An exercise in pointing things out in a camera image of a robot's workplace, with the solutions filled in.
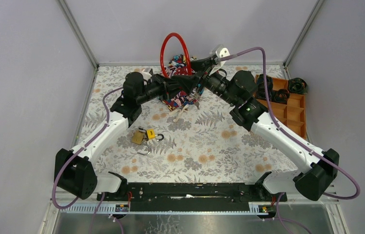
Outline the red cable lock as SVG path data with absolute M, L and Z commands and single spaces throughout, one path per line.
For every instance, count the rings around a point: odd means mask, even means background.
M 166 78 L 194 73 L 187 44 L 179 33 L 171 32 L 163 39 L 159 65 L 161 74 Z

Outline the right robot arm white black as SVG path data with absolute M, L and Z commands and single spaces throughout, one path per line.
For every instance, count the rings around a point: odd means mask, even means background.
M 295 171 L 265 173 L 255 187 L 258 199 L 267 201 L 274 194 L 297 191 L 305 198 L 317 201 L 336 178 L 337 169 L 330 163 L 338 162 L 338 153 L 313 146 L 272 117 L 268 108 L 253 96 L 258 86 L 250 71 L 237 71 L 231 80 L 227 80 L 206 67 L 190 76 L 173 76 L 173 79 L 185 92 L 207 88 L 233 106 L 230 115 L 237 125 L 268 141 L 297 166 Z

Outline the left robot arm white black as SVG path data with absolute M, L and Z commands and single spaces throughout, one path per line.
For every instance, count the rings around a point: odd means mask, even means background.
M 115 173 L 97 175 L 94 164 L 105 149 L 137 120 L 142 104 L 180 91 L 190 93 L 199 83 L 199 75 L 165 78 L 147 72 L 128 73 L 119 88 L 118 99 L 111 108 L 106 108 L 105 120 L 72 149 L 58 151 L 52 200 L 56 199 L 56 188 L 80 199 L 87 199 L 92 193 L 108 193 L 114 200 L 122 200 L 127 193 L 125 178 Z

